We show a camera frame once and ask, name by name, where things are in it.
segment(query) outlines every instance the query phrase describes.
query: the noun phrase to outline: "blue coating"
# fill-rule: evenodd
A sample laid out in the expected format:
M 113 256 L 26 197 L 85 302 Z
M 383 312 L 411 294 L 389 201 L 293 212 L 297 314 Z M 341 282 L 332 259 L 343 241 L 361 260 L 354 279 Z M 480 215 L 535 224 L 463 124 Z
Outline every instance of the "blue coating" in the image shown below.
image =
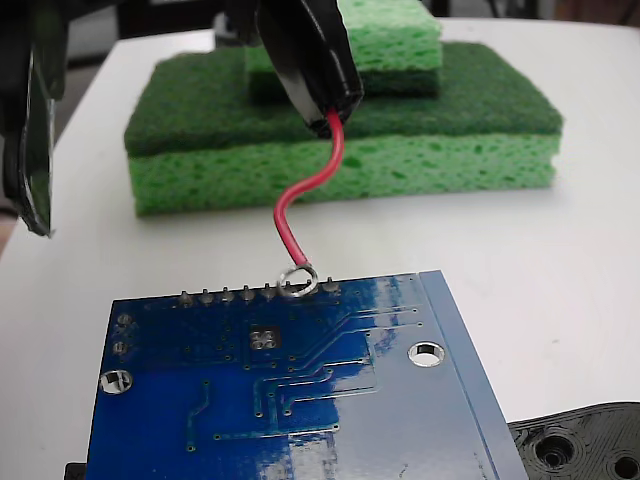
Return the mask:
M 339 286 L 114 302 L 101 372 L 133 386 L 97 393 L 87 480 L 526 479 L 442 275 Z M 281 347 L 252 350 L 266 326 Z M 409 360 L 420 341 L 441 365 Z

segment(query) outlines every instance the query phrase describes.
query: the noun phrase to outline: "black plastic part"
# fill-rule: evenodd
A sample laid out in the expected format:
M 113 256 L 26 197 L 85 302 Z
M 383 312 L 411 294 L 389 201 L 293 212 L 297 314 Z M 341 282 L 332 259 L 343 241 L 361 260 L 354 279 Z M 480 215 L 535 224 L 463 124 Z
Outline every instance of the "black plastic part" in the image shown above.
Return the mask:
M 364 95 L 336 0 L 261 0 L 256 15 L 291 102 L 309 128 L 330 137 L 328 111 L 344 123 Z
M 611 403 L 509 425 L 530 480 L 639 480 L 640 404 Z
M 64 469 L 64 480 L 84 480 L 86 472 L 86 463 L 67 463 Z

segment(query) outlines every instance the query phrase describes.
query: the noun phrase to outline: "stacked sponge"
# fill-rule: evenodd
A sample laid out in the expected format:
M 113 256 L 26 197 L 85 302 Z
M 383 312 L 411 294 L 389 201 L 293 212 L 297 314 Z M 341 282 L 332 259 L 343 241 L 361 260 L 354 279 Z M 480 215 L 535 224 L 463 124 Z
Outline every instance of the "stacked sponge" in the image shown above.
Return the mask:
M 416 0 L 392 1 L 422 9 Z M 346 126 L 343 168 L 302 200 L 548 186 L 562 119 L 546 98 L 483 45 L 441 46 L 439 27 L 432 28 L 426 11 L 420 11 L 427 18 L 422 27 L 415 20 L 412 30 L 417 16 L 412 14 L 411 22 L 392 22 L 393 34 L 376 30 L 376 15 L 349 13 L 387 3 L 340 3 L 345 23 L 353 18 L 350 39 L 363 77 L 366 71 L 369 78 L 384 73 L 397 83 L 381 80 L 380 96 L 365 98 Z M 410 60 L 393 63 L 397 56 L 382 54 L 379 64 L 373 55 L 358 56 L 367 42 L 377 42 L 383 52 L 384 38 L 393 35 L 414 48 L 420 28 L 430 32 L 421 41 L 433 55 L 407 54 Z M 436 47 L 430 43 L 434 38 Z M 326 163 L 330 144 L 314 139 L 288 102 L 274 100 L 272 93 L 279 90 L 265 88 L 266 96 L 259 98 L 250 94 L 261 84 L 253 74 L 262 72 L 267 81 L 275 76 L 270 65 L 257 68 L 261 60 L 255 52 L 183 55 L 157 66 L 125 134 L 139 214 L 272 205 L 286 186 Z M 442 56 L 437 98 L 389 88 L 437 70 Z M 369 68 L 373 65 L 384 67 Z M 421 96 L 406 97 L 411 94 Z
M 440 24 L 417 0 L 342 0 L 342 18 L 368 97 L 436 95 L 440 85 Z M 287 101 L 263 48 L 246 50 L 251 100 Z

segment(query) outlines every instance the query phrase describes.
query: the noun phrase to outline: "scouring pad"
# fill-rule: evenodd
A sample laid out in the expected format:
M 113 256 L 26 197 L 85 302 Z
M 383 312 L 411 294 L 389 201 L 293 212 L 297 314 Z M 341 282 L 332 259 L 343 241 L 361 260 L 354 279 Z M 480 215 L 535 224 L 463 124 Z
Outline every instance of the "scouring pad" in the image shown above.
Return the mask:
M 341 0 L 349 43 L 367 96 L 435 95 L 440 85 L 440 23 L 419 0 Z M 264 48 L 246 51 L 256 103 L 287 102 Z
M 478 44 L 444 45 L 433 98 L 365 98 L 346 125 L 344 166 L 303 200 L 548 186 L 562 118 Z M 290 105 L 252 105 L 244 52 L 159 64 L 125 134 L 139 214 L 272 205 L 330 145 Z

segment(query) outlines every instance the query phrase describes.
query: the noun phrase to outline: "metal ring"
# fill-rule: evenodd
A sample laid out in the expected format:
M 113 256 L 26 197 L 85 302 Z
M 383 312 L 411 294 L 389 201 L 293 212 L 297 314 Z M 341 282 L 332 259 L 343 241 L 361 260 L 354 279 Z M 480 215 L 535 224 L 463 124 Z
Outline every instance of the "metal ring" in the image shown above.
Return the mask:
M 309 275 L 311 275 L 311 283 L 306 285 L 304 288 L 300 290 L 288 291 L 287 289 L 285 289 L 284 283 L 287 280 L 287 278 L 289 278 L 295 272 L 299 272 L 300 270 L 304 270 Z M 282 274 L 280 275 L 280 278 L 278 278 L 278 281 L 276 283 L 276 287 L 278 288 L 278 292 L 280 293 L 280 295 L 282 295 L 283 297 L 293 297 L 293 298 L 300 298 L 300 297 L 304 297 L 305 295 L 309 295 L 311 292 L 313 292 L 316 289 L 317 286 L 318 286 L 318 274 L 313 269 L 313 267 L 308 263 L 305 263 L 304 265 L 296 265 L 294 267 L 291 267 L 285 270 L 284 272 L 282 272 Z

